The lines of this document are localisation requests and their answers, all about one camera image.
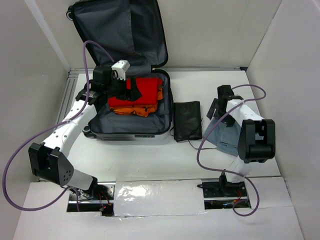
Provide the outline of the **orange patterned towel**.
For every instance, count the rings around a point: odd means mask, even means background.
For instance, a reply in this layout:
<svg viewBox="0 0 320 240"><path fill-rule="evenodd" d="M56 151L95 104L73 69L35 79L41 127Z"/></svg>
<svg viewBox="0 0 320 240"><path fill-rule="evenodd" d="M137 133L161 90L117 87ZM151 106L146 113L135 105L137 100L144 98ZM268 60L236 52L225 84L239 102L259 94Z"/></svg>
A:
<svg viewBox="0 0 320 240"><path fill-rule="evenodd" d="M143 86L142 97L137 101L120 100L116 97L108 99L109 109L118 115L136 115L147 117L158 109L158 102L163 99L163 88L161 85Z"/></svg>

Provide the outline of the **red cloth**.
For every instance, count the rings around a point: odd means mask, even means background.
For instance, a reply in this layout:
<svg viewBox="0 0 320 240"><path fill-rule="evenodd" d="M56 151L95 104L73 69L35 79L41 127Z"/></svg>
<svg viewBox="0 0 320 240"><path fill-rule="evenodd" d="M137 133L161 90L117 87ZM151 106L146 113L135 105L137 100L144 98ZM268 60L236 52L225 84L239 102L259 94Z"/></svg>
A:
<svg viewBox="0 0 320 240"><path fill-rule="evenodd" d="M155 105L162 99L163 80L157 77L128 78L124 96L108 99L110 107L133 107Z"/></svg>

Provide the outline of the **light blue denim jeans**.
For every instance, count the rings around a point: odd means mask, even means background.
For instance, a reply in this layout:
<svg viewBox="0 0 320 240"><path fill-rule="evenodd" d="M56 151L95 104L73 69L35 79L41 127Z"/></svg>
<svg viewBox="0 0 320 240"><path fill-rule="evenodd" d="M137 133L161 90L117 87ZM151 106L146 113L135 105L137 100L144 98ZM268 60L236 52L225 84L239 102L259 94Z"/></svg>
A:
<svg viewBox="0 0 320 240"><path fill-rule="evenodd" d="M215 145L218 151L237 157L240 131L241 127L237 122L232 127L220 122L206 140Z"/></svg>

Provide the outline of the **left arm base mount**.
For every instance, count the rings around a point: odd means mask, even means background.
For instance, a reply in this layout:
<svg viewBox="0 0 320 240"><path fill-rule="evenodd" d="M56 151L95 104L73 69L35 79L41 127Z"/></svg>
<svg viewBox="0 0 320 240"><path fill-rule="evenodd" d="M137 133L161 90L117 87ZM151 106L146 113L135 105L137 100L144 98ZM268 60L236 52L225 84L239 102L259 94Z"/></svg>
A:
<svg viewBox="0 0 320 240"><path fill-rule="evenodd" d="M115 182L99 182L97 189L90 195L88 192L70 190L67 209L68 213L97 213L104 217L113 217Z"/></svg>

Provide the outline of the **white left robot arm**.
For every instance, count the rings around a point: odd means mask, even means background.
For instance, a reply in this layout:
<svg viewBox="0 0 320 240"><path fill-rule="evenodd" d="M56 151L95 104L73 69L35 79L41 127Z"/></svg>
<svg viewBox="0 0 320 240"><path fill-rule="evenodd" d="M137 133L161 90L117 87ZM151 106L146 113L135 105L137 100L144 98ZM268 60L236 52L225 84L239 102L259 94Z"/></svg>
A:
<svg viewBox="0 0 320 240"><path fill-rule="evenodd" d="M92 79L76 95L75 101L59 126L42 143L28 149L32 174L61 187L80 190L88 200L99 193L98 179L73 167L68 160L70 150L83 128L105 106L109 98L136 101L142 95L136 83L127 88L126 72L130 64L119 60L112 66L97 66Z"/></svg>

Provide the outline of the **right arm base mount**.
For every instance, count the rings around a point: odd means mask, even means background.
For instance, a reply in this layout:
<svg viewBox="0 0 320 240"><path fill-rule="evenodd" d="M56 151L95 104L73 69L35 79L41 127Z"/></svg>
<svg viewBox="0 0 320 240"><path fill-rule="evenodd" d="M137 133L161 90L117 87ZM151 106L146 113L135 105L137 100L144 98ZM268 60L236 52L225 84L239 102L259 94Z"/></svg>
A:
<svg viewBox="0 0 320 240"><path fill-rule="evenodd" d="M225 175L221 175L218 180L202 181L196 185L202 189L205 210L250 208L246 185L243 181L230 183Z"/></svg>

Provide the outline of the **black garment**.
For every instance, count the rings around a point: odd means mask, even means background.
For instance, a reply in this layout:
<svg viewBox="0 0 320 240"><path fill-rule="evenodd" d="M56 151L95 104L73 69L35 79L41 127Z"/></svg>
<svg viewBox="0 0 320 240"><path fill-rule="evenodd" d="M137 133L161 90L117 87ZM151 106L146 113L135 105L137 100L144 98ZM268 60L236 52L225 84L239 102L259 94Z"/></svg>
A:
<svg viewBox="0 0 320 240"><path fill-rule="evenodd" d="M202 139L202 116L199 101L173 104L173 137L176 142Z"/></svg>

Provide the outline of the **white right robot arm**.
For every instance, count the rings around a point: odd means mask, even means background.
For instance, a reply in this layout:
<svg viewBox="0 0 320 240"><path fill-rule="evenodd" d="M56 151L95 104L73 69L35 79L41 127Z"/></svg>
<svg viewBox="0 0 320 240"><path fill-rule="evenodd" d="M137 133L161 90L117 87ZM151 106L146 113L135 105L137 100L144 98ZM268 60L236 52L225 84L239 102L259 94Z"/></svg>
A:
<svg viewBox="0 0 320 240"><path fill-rule="evenodd" d="M217 88L217 97L206 116L210 124L204 137L218 151L235 156L218 184L220 194L230 196L252 170L274 158L275 122L255 113L230 85Z"/></svg>

